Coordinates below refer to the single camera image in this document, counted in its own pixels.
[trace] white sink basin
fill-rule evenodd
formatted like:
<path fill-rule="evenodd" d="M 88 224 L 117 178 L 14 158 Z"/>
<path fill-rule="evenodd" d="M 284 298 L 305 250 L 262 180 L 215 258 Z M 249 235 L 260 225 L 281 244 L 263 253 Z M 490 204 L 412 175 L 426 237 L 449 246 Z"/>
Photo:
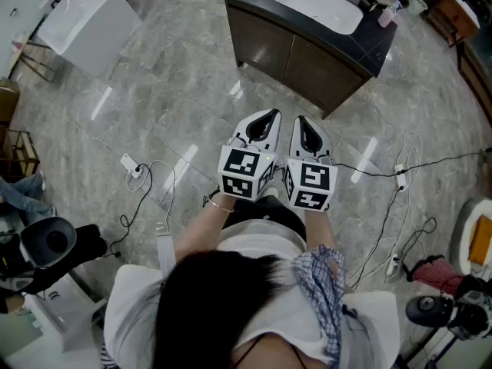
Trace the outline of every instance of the white sink basin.
<path fill-rule="evenodd" d="M 313 18 L 339 34 L 352 34 L 362 19 L 362 11 L 347 0 L 275 0 Z"/>

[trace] marble floor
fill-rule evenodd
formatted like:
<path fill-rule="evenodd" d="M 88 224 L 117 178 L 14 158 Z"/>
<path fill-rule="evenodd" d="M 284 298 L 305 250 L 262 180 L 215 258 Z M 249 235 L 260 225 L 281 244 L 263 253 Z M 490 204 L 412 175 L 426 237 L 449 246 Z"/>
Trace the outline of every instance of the marble floor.
<path fill-rule="evenodd" d="M 129 0 L 142 27 L 98 78 L 44 53 L 58 67 L 54 82 L 39 80 L 23 67 L 13 78 L 22 95 L 12 128 L 30 131 L 48 178 L 46 201 L 75 226 L 96 223 L 105 239 L 120 238 L 120 215 L 133 215 L 144 194 L 128 191 L 119 152 L 137 162 L 160 159 L 178 174 L 170 213 L 174 236 L 201 209 L 203 195 L 217 186 L 221 145 L 245 116 L 277 108 L 283 116 L 280 154 L 286 155 L 297 115 L 321 124 L 332 138 L 338 162 L 357 166 L 369 141 L 377 140 L 366 169 L 391 173 L 399 162 L 432 161 L 492 144 L 492 130 L 477 100 L 457 71 L 456 52 L 421 18 L 399 12 L 398 30 L 381 74 L 371 79 L 322 121 L 321 111 L 251 67 L 236 68 L 223 0 Z M 100 141 L 113 147 L 109 148 Z M 401 248 L 430 216 L 437 230 L 421 238 L 408 255 L 413 263 L 446 254 L 461 205 L 477 193 L 478 157 L 444 162 L 412 172 L 414 189 L 397 196 L 384 237 L 364 274 L 382 263 L 395 242 Z M 123 263 L 158 265 L 154 230 L 170 203 L 169 168 L 154 164 L 150 195 L 142 203 L 119 259 L 91 261 L 77 272 L 99 294 L 108 295 Z M 348 278 L 361 266 L 381 231 L 394 196 L 392 178 L 341 168 L 329 215 Z M 280 176 L 272 183 L 281 188 Z M 281 199 L 286 197 L 281 189 Z M 426 288 L 399 274 L 385 282 L 386 267 L 365 278 L 360 291 L 397 295 L 404 350 L 425 331 L 408 323 L 404 305 Z"/>

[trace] black cable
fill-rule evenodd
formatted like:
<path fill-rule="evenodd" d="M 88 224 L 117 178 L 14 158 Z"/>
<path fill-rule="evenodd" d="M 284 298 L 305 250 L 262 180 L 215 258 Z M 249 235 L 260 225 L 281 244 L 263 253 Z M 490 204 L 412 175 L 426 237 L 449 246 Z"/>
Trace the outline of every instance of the black cable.
<path fill-rule="evenodd" d="M 425 229 L 425 225 L 431 221 L 431 220 L 434 220 L 434 228 L 432 228 L 430 231 L 427 231 Z M 437 228 L 437 221 L 436 221 L 436 218 L 434 216 L 431 216 L 429 217 L 425 222 L 424 224 L 422 225 L 422 229 L 420 230 L 417 230 L 415 231 L 409 238 L 408 240 L 405 242 L 403 248 L 401 249 L 401 262 L 403 263 L 403 260 L 405 259 L 405 257 L 407 257 L 407 254 L 408 252 L 412 249 L 413 246 L 415 246 L 415 244 L 418 242 L 419 238 L 421 237 L 421 235 L 425 232 L 426 234 L 432 234 Z M 417 236 L 417 239 L 415 239 L 414 243 L 407 249 L 407 251 L 405 251 L 405 248 L 407 247 L 407 244 L 409 244 L 411 242 L 411 240 L 414 238 L 415 235 L 417 234 L 420 234 Z"/>
<path fill-rule="evenodd" d="M 414 168 L 419 168 L 419 167 L 426 167 L 428 165 L 433 165 L 433 164 L 438 164 L 442 161 L 446 161 L 446 160 L 456 160 L 458 158 L 463 158 L 463 157 L 467 157 L 467 156 L 473 156 L 473 155 L 481 155 L 482 153 L 491 153 L 492 152 L 492 148 L 487 148 L 485 149 L 484 151 L 474 151 L 474 152 L 471 152 L 471 153 L 466 153 L 464 155 L 460 155 L 460 156 L 455 156 L 455 157 L 445 157 L 445 158 L 442 158 L 441 160 L 437 160 L 437 161 L 430 161 L 428 163 L 423 163 L 423 164 L 418 164 L 418 165 L 413 165 L 407 169 L 403 169 L 399 172 L 395 172 L 394 174 L 371 174 L 370 172 L 366 172 L 366 171 L 361 171 L 360 169 L 357 169 L 355 167 L 352 167 L 350 165 L 346 165 L 344 163 L 337 163 L 335 164 L 334 166 L 342 166 L 342 167 L 346 167 L 346 168 L 350 168 L 350 169 L 353 169 L 355 171 L 359 171 L 361 174 L 366 174 L 366 175 L 369 175 L 369 176 L 375 176 L 375 177 L 383 177 L 383 178 L 391 178 L 391 177 L 394 177 L 394 176 L 398 176 L 398 175 L 401 175 L 401 174 L 405 174 L 406 172 L 409 172 L 411 171 L 412 169 Z"/>
<path fill-rule="evenodd" d="M 394 201 L 397 199 L 397 195 L 400 191 L 403 190 L 403 187 L 399 187 L 398 190 L 396 191 L 396 193 L 394 193 L 394 197 L 393 197 L 393 200 L 390 202 L 389 206 L 387 207 L 387 210 L 386 210 L 386 216 L 384 216 L 384 220 L 383 220 L 383 227 L 381 227 L 381 233 L 379 234 L 379 237 L 377 238 L 377 241 L 375 243 L 375 245 L 373 246 L 373 248 L 371 249 L 371 252 L 370 254 L 367 256 L 366 258 L 366 261 L 364 262 L 364 265 L 362 265 L 362 269 L 361 269 L 361 272 L 359 274 L 359 278 L 357 279 L 357 281 L 352 285 L 352 287 L 356 286 L 357 283 L 361 280 L 362 278 L 362 274 L 364 273 L 364 268 L 366 266 L 366 264 L 369 262 L 369 258 L 371 258 L 372 254 L 376 251 L 377 249 L 377 245 L 379 244 L 379 241 L 381 240 L 381 238 L 383 237 L 383 233 L 384 233 L 384 225 L 386 224 L 386 220 L 388 218 L 388 216 L 390 215 L 390 210 L 391 210 L 391 205 L 394 203 Z"/>
<path fill-rule="evenodd" d="M 113 252 L 113 246 L 117 243 L 120 243 L 122 242 L 127 236 L 128 234 L 130 234 L 130 227 L 131 225 L 133 224 L 133 222 L 135 221 L 136 217 L 137 217 L 137 213 L 138 213 L 138 210 L 140 209 L 140 205 L 141 203 L 143 202 L 143 200 L 145 200 L 145 197 L 147 197 L 148 193 L 150 192 L 150 190 L 152 189 L 152 172 L 151 172 L 151 169 L 144 163 L 142 164 L 139 164 L 138 167 L 135 169 L 136 171 L 138 171 L 138 169 L 141 167 L 141 166 L 145 166 L 147 169 L 148 169 L 148 174 L 150 175 L 151 177 L 151 185 L 150 187 L 148 188 L 148 190 L 145 192 L 144 196 L 141 198 L 140 202 L 138 202 L 138 206 L 137 206 L 137 210 L 135 211 L 135 213 L 133 214 L 133 218 L 131 218 L 131 221 L 128 221 L 128 218 L 126 217 L 125 214 L 122 214 L 120 216 L 120 223 L 121 225 L 126 228 L 126 234 L 123 235 L 122 238 L 119 238 L 117 241 L 114 241 L 113 243 L 111 243 L 109 245 L 109 251 L 110 251 L 110 254 L 107 254 L 105 256 L 102 256 L 103 258 L 107 258 L 107 257 L 111 257 L 112 255 L 114 255 L 116 258 L 118 257 L 121 257 L 121 252 L 120 251 L 116 251 L 116 252 Z"/>

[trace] white box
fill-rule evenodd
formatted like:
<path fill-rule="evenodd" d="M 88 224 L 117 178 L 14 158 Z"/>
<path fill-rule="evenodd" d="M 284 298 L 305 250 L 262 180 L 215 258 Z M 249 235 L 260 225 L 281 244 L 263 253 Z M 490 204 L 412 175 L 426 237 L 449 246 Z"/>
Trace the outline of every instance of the white box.
<path fill-rule="evenodd" d="M 326 211 L 337 181 L 337 167 L 288 158 L 284 184 L 289 205 L 310 211 Z"/>
<path fill-rule="evenodd" d="M 278 156 L 273 153 L 222 146 L 221 159 L 218 163 L 218 182 L 221 192 L 255 201 L 273 178 L 277 160 Z"/>

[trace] blue plaid fabric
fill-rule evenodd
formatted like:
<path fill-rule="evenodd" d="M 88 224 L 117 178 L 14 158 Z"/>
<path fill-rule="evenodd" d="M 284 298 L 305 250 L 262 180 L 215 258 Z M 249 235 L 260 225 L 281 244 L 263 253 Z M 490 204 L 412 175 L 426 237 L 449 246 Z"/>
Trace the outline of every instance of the blue plaid fabric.
<path fill-rule="evenodd" d="M 337 263 L 337 278 L 328 267 L 330 258 Z M 303 292 L 313 305 L 321 328 L 327 335 L 328 343 L 324 353 L 328 364 L 338 368 L 341 352 L 342 298 L 345 289 L 343 254 L 323 244 L 306 251 L 292 261 L 295 276 Z"/>

